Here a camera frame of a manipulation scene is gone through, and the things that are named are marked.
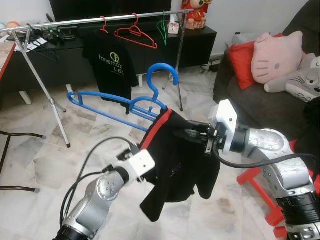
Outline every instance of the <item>stuffed toy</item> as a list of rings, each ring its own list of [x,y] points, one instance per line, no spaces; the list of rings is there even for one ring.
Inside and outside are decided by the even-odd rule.
[[[262,34],[254,43],[251,61],[253,79],[259,84],[266,84],[297,71],[303,59],[302,37],[301,31],[283,37]]]
[[[313,53],[308,54],[302,60],[298,71],[267,82],[264,90],[267,93],[287,91],[306,103],[320,97],[319,63],[320,57],[316,57]]]
[[[182,0],[182,10],[193,9],[186,15],[186,29],[203,29],[206,26],[206,15],[212,0]]]

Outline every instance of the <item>sofa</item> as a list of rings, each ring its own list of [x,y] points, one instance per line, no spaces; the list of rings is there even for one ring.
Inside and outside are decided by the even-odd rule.
[[[320,54],[320,1],[309,0],[283,31],[288,36],[296,31],[303,33],[302,50]],[[267,93],[264,85],[241,90],[235,76],[228,50],[220,63],[216,76],[213,100],[218,103],[229,99],[241,124],[251,128],[271,128],[282,132],[289,141],[299,138],[308,127],[303,112],[306,103],[287,92]]]

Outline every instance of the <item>blue plastic hanger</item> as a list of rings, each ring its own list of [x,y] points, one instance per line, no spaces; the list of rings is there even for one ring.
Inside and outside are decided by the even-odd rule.
[[[115,96],[115,95],[107,94],[107,93],[94,92],[94,91],[80,91],[78,93],[78,101],[79,101],[78,102],[78,101],[76,101],[76,100],[74,100],[72,98],[72,96],[74,96],[76,94],[73,91],[73,92],[69,92],[67,94],[67,98],[69,99],[70,102],[72,102],[73,104],[78,105],[78,106],[80,106],[82,108],[88,109],[90,111],[93,111],[93,112],[95,112],[97,114],[100,114],[102,116],[105,116],[107,118],[113,119],[113,120],[118,121],[120,123],[129,125],[129,126],[134,127],[136,129],[139,129],[139,130],[147,132],[148,129],[145,128],[145,127],[139,126],[139,125],[137,125],[135,123],[129,122],[129,121],[124,120],[124,119],[121,119],[121,118],[119,118],[117,116],[110,115],[108,113],[105,113],[103,111],[100,111],[98,109],[95,109],[95,108],[93,108],[91,106],[88,106],[88,105],[84,104],[83,96],[101,97],[101,98],[106,98],[106,99],[110,99],[110,100],[116,100],[116,101],[119,101],[119,102],[122,102],[122,103],[125,103],[125,104],[129,104],[129,111],[131,113],[153,122],[158,116],[158,114],[152,112],[153,107],[151,106],[149,108],[149,110],[145,110],[145,109],[143,109],[141,107],[136,106],[136,103],[138,103],[140,101],[148,101],[148,102],[152,102],[152,103],[157,104],[163,110],[167,109],[167,107],[161,101],[158,100],[159,91],[158,91],[157,87],[151,81],[152,74],[156,70],[167,70],[167,71],[169,71],[173,76],[173,85],[176,86],[179,83],[179,75],[178,75],[177,71],[172,66],[170,66],[170,65],[168,65],[166,63],[156,63],[156,64],[152,65],[149,68],[149,70],[148,70],[148,72],[146,74],[146,82],[147,82],[149,88],[154,92],[153,97],[140,96],[140,97],[137,97],[137,98],[135,98],[133,100],[129,100],[129,99],[126,99],[124,97]]]

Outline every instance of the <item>power cord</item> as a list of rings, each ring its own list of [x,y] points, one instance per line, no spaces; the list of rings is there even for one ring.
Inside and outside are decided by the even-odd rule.
[[[255,163],[249,163],[249,164],[238,164],[230,161],[226,161],[223,158],[219,156],[219,147],[218,143],[220,141],[220,138],[217,137],[215,141],[213,142],[213,155],[216,159],[219,160],[220,163],[227,165],[228,167],[235,168],[235,169],[254,169],[254,168],[260,168],[263,166],[271,165],[271,164],[278,164],[286,160],[295,159],[295,158],[309,158],[312,159],[315,162],[315,171],[312,176],[313,182],[316,181],[317,176],[319,174],[319,162],[317,161],[317,157],[311,154],[306,153],[296,153],[296,154],[290,154],[286,156],[277,157],[274,159],[268,159],[266,161],[260,161]]]
[[[128,139],[124,138],[124,137],[121,137],[121,136],[113,136],[113,137],[109,137],[107,139],[104,139],[102,140],[101,142],[99,142],[97,145],[95,145],[91,151],[89,152],[88,156],[86,157],[83,165],[82,165],[82,168],[80,170],[80,173],[78,175],[78,178],[76,180],[76,182],[72,185],[72,187],[69,189],[69,191],[67,192],[67,194],[65,195],[65,199],[63,200],[63,203],[62,203],[62,206],[61,206],[61,211],[60,211],[60,227],[62,226],[62,222],[64,219],[66,219],[66,217],[68,216],[68,213],[69,213],[69,209],[70,209],[70,205],[71,205],[71,202],[72,202],[72,199],[74,198],[74,195],[75,195],[75,191],[77,189],[77,186],[78,186],[78,183],[81,182],[84,178],[86,177],[89,177],[91,175],[95,175],[95,174],[102,174],[102,173],[105,173],[108,171],[108,167],[105,168],[103,171],[101,172],[94,172],[93,174],[89,175],[85,175],[83,177],[81,177],[81,175],[83,174],[84,170],[85,170],[85,167],[88,163],[88,160],[89,158],[91,157],[92,153],[97,149],[97,147],[99,147],[101,144],[107,142],[107,141],[110,141],[110,140],[113,140],[113,139],[120,139],[120,140],[123,140],[125,141],[126,143],[128,143],[131,147],[131,150],[132,150],[132,153],[135,154],[136,152],[140,151],[139,148],[131,141],[129,141]],[[66,205],[66,208],[65,208],[65,204],[66,204],[66,201],[67,201],[67,198],[68,196],[70,195],[70,198],[69,198],[69,201]]]
[[[32,31],[32,34],[34,34],[35,36],[38,36],[38,37],[43,37],[43,32],[41,31],[41,30],[39,30],[39,29],[34,29],[29,23],[27,23],[26,24],[28,27],[30,27],[30,29],[31,29],[31,31]],[[33,44],[34,45],[36,45],[38,48],[44,48],[45,49],[45,51],[47,52],[47,53],[49,53],[50,55],[52,55],[52,56],[54,56],[54,58],[55,59],[52,59],[51,57],[48,57],[48,56],[46,56],[46,55],[44,55],[44,54],[41,54],[40,52],[37,52],[37,51],[35,51],[35,50],[31,50],[31,49],[29,49],[29,48],[27,48],[30,52],[33,52],[33,53],[36,53],[36,54],[38,54],[38,55],[41,55],[41,56],[43,56],[43,57],[45,57],[45,58],[47,58],[47,59],[49,59],[49,60],[51,60],[51,61],[53,61],[53,62],[55,62],[55,63],[59,63],[60,62],[60,58],[55,54],[55,53],[53,53],[52,51],[50,51],[44,44],[42,44],[41,42],[39,42],[37,39],[35,39],[34,41],[33,41]]]
[[[215,57],[215,58],[209,60],[209,64],[200,65],[202,71],[210,71],[211,70],[210,68],[214,65],[214,62],[217,60],[222,60],[222,57],[221,56]]]
[[[90,177],[90,176],[93,176],[93,175],[98,175],[98,174],[103,174],[104,172],[103,171],[98,171],[98,172],[91,172],[91,173],[88,173],[87,175],[84,175],[83,177],[80,177],[80,179],[78,179],[68,190],[68,192],[66,193],[66,195],[64,196],[64,199],[62,201],[62,205],[61,205],[61,209],[60,209],[60,228],[62,227],[62,223],[64,221],[64,209],[65,209],[65,205],[66,205],[66,202],[67,202],[67,199],[68,199],[68,196],[70,195],[70,193],[73,191],[76,190],[78,184],[85,178],[87,177]]]

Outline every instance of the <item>black t-shirt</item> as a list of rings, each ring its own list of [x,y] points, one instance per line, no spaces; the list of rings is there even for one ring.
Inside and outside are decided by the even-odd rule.
[[[130,55],[120,39],[103,31],[91,32],[84,39],[82,55],[92,65],[101,93],[131,100],[131,87],[139,82]],[[128,104],[121,105],[128,111]]]

